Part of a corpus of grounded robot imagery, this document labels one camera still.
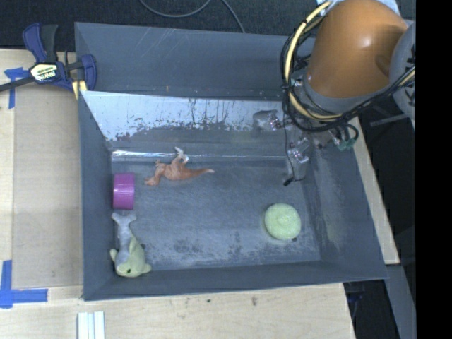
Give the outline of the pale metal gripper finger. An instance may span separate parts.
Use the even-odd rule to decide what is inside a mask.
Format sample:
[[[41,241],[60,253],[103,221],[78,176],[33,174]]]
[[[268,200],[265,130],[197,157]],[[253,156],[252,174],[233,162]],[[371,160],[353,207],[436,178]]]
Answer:
[[[298,182],[307,175],[309,156],[301,148],[293,147],[287,150],[289,165],[289,182]]]
[[[277,113],[278,111],[276,109],[256,112],[253,115],[251,135],[253,137],[258,137],[262,132],[277,131],[278,129],[281,129],[283,125],[279,120]]]

